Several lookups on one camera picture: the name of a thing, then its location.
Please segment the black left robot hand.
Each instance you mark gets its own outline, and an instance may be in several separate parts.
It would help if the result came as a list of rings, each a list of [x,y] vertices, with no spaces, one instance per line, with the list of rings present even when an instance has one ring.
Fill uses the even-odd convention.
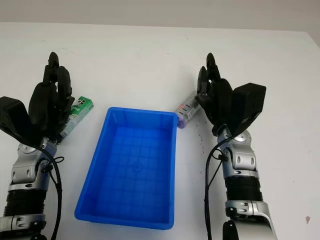
[[[74,100],[69,71],[59,64],[58,55],[51,52],[43,81],[36,85],[29,102],[31,123],[43,136],[60,143]]]

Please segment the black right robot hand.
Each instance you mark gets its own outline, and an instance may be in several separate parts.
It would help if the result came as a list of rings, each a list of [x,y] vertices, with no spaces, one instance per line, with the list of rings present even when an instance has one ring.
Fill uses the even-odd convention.
[[[214,55],[208,53],[206,66],[199,70],[195,99],[213,125],[214,136],[218,136],[224,129],[227,129],[232,137],[237,135],[232,126],[232,95],[233,89],[230,83],[221,77]]]

